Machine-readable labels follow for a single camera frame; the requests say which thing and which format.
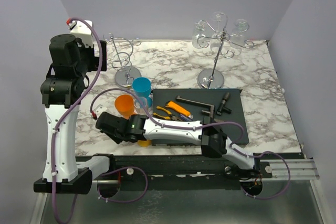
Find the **small clear wine glass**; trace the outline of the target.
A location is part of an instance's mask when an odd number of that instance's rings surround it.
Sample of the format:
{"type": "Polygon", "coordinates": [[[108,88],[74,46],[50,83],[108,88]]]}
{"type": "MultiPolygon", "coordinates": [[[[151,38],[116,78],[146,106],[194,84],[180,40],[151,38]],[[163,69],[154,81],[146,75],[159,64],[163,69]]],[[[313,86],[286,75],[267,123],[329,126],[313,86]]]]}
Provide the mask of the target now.
{"type": "Polygon", "coordinates": [[[134,109],[137,114],[145,114],[145,110],[148,109],[147,99],[144,97],[139,97],[134,100],[134,109]]]}

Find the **clear tumbler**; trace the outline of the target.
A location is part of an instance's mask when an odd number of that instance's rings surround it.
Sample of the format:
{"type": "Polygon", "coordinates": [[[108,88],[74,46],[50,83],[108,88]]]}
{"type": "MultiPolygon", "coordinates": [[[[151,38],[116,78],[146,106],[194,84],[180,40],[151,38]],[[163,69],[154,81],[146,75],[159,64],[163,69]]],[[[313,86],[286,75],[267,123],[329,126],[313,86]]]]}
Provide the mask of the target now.
{"type": "Polygon", "coordinates": [[[230,45],[233,48],[239,49],[245,45],[246,31],[249,29],[249,24],[244,19],[238,19],[234,22],[234,28],[230,34],[230,45]]]}

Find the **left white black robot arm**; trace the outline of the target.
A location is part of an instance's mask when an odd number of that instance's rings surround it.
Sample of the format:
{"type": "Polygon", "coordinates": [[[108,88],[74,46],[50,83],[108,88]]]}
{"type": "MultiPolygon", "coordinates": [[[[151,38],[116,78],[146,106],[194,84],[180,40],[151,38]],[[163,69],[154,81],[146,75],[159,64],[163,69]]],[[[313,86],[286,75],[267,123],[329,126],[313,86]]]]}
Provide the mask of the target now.
{"type": "Polygon", "coordinates": [[[47,118],[47,158],[43,175],[34,182],[36,193],[82,194],[90,191],[99,175],[112,179],[116,166],[99,155],[76,163],[75,135],[81,95],[88,90],[87,72],[107,69],[107,43],[98,41],[102,57],[94,46],[72,34],[54,36],[49,51],[52,58],[40,91],[47,118]]]}

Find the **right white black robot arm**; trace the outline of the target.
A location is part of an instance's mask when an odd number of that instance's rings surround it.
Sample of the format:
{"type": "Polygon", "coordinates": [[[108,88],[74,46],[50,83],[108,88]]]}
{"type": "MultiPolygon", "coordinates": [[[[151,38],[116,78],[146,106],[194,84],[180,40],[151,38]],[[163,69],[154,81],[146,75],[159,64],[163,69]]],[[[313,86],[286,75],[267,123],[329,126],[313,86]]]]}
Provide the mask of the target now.
{"type": "Polygon", "coordinates": [[[244,151],[223,131],[221,124],[206,116],[201,121],[169,121],[135,114],[129,119],[103,112],[96,121],[96,128],[114,142],[174,140],[201,147],[207,158],[225,158],[235,167],[231,175],[238,178],[258,176],[260,165],[252,153],[244,151]]]}

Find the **tall chrome wine glass rack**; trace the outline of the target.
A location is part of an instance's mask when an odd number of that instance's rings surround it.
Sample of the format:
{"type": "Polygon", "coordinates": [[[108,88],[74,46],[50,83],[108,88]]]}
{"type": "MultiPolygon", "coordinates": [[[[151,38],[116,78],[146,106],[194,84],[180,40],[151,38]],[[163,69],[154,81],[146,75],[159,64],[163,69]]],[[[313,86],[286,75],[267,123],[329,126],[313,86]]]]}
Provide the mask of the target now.
{"type": "MultiPolygon", "coordinates": [[[[210,30],[209,36],[209,48],[210,40],[213,39],[211,35],[215,32],[215,28],[207,22],[210,30]]],[[[232,59],[235,56],[235,52],[232,49],[225,49],[226,44],[230,45],[230,34],[226,29],[223,29],[221,33],[217,34],[217,39],[220,41],[220,46],[217,52],[215,52],[214,65],[211,68],[203,69],[197,76],[197,83],[200,88],[204,89],[220,89],[224,86],[224,75],[216,69],[220,57],[226,59],[232,59]]],[[[254,42],[245,39],[245,45],[239,49],[252,49],[255,46],[254,42]]]]}

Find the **orange plastic goblet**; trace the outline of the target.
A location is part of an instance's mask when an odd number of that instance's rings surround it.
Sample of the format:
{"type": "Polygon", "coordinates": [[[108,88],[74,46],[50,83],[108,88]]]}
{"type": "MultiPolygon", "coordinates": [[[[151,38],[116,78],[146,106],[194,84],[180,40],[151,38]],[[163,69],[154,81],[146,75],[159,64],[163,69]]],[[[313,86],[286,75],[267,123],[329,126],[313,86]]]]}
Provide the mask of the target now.
{"type": "Polygon", "coordinates": [[[134,100],[128,94],[118,96],[114,102],[114,106],[125,119],[129,119],[134,114],[134,100]]]}

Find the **yellow plastic cup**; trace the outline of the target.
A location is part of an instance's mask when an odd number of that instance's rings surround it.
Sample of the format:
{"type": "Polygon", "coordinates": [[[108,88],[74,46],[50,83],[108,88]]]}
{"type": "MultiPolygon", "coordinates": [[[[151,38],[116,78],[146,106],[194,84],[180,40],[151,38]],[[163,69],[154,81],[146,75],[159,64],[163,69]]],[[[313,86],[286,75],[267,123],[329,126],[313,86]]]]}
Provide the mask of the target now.
{"type": "Polygon", "coordinates": [[[152,141],[151,140],[138,140],[137,141],[137,144],[140,146],[140,147],[144,147],[144,148],[146,148],[146,147],[149,147],[149,146],[151,146],[152,145],[152,141]]]}

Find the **blue plastic goblet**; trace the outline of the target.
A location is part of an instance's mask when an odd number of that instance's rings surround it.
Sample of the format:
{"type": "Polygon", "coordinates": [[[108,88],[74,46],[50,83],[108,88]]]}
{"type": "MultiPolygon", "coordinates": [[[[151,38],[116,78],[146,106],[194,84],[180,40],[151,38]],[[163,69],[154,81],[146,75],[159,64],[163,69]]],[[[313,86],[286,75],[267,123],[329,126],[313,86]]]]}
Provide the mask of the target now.
{"type": "Polygon", "coordinates": [[[151,81],[145,77],[136,78],[132,83],[133,90],[138,97],[146,98],[148,107],[150,108],[153,104],[151,94],[151,81]]]}

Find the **yellow utility knife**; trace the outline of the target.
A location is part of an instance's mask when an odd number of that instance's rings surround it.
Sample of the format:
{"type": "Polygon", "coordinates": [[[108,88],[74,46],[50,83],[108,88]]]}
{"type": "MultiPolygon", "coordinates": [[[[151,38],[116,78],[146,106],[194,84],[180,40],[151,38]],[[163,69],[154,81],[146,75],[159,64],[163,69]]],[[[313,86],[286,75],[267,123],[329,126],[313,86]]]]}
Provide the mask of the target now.
{"type": "Polygon", "coordinates": [[[184,116],[186,116],[189,119],[193,118],[193,115],[190,111],[188,111],[187,109],[183,108],[182,106],[178,105],[177,103],[173,102],[173,101],[168,101],[165,104],[166,108],[169,109],[173,109],[174,111],[178,112],[179,114],[182,114],[184,116]]]}

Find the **red blue screwdriver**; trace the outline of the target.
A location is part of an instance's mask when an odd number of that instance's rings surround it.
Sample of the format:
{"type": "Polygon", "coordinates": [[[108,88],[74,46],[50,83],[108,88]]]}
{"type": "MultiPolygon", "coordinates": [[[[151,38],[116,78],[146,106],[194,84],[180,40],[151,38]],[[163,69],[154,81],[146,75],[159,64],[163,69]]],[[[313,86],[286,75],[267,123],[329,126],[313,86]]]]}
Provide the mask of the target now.
{"type": "Polygon", "coordinates": [[[190,121],[192,121],[191,118],[189,118],[188,116],[185,116],[185,115],[183,115],[183,114],[180,114],[180,115],[179,115],[179,118],[180,118],[182,121],[186,121],[186,122],[190,122],[190,121]]]}

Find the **black t-shaped tool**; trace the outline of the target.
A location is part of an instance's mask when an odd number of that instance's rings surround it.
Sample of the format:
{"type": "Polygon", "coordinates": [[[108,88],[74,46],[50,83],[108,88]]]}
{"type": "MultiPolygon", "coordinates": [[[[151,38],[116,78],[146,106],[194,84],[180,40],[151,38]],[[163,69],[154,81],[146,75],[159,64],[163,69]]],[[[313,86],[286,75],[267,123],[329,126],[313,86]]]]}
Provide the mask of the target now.
{"type": "Polygon", "coordinates": [[[230,98],[230,93],[226,92],[221,100],[221,103],[216,111],[216,115],[221,115],[222,113],[227,113],[227,114],[231,114],[231,109],[226,107],[226,103],[228,102],[230,98]]]}

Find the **dark grey tray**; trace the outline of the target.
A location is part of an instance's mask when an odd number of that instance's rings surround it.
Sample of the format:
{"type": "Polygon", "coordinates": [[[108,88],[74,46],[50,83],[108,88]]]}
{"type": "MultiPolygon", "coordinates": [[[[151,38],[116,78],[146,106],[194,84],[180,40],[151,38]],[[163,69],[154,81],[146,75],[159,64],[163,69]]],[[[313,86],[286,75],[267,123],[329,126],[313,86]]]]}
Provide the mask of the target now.
{"type": "Polygon", "coordinates": [[[185,99],[215,105],[215,109],[218,109],[224,94],[226,92],[229,92],[230,98],[226,103],[226,107],[231,109],[231,114],[215,114],[215,119],[231,121],[240,124],[244,128],[244,135],[242,138],[239,138],[240,130],[235,126],[223,125],[222,129],[233,141],[236,141],[236,144],[238,144],[239,146],[246,146],[249,143],[247,126],[239,89],[154,89],[152,90],[152,92],[153,112],[156,112],[160,115],[165,115],[163,111],[157,110],[156,107],[165,106],[168,101],[173,101],[190,111],[193,115],[193,121],[202,120],[205,115],[203,115],[201,111],[207,109],[178,102],[175,100],[178,95],[185,99]]]}

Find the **aluminium frame rail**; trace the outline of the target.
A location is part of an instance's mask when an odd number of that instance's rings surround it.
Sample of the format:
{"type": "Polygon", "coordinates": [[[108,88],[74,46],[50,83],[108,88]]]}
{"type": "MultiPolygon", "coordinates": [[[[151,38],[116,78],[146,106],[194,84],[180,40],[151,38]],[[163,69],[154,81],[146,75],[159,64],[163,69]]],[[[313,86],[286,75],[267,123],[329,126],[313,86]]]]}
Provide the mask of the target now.
{"type": "Polygon", "coordinates": [[[138,167],[152,177],[177,176],[201,177],[223,176],[229,179],[253,180],[256,177],[267,180],[315,180],[319,174],[313,159],[293,159],[285,161],[266,155],[266,159],[256,162],[252,172],[242,170],[226,159],[209,159],[191,156],[116,156],[111,159],[110,170],[121,167],[138,167]]]}

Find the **yellow handled pliers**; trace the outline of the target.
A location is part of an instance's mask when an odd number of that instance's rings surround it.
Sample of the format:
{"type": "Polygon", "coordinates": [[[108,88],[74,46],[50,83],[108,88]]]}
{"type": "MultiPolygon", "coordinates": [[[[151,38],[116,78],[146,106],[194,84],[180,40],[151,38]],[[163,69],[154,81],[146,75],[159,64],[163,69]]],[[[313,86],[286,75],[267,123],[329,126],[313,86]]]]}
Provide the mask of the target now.
{"type": "Polygon", "coordinates": [[[155,118],[163,119],[163,120],[169,120],[169,121],[182,121],[178,116],[174,115],[171,111],[169,111],[168,109],[166,109],[164,107],[157,106],[156,109],[160,110],[160,111],[163,111],[165,113],[165,115],[160,115],[156,112],[153,112],[153,116],[155,118]]]}

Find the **long black metal bracket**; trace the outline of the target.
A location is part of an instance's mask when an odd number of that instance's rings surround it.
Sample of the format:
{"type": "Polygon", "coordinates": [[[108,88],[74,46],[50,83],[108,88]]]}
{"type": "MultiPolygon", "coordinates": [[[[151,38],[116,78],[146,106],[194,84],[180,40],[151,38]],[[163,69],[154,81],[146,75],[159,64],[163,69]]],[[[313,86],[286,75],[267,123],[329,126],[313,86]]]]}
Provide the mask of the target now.
{"type": "Polygon", "coordinates": [[[182,98],[179,95],[175,98],[175,100],[178,101],[178,102],[185,103],[185,104],[190,104],[190,105],[198,106],[198,107],[201,107],[201,108],[206,108],[208,110],[202,110],[201,111],[201,113],[203,115],[209,116],[215,122],[222,122],[223,121],[223,120],[215,119],[215,105],[207,104],[207,103],[203,103],[203,102],[192,101],[192,100],[189,100],[189,99],[182,98]]]}

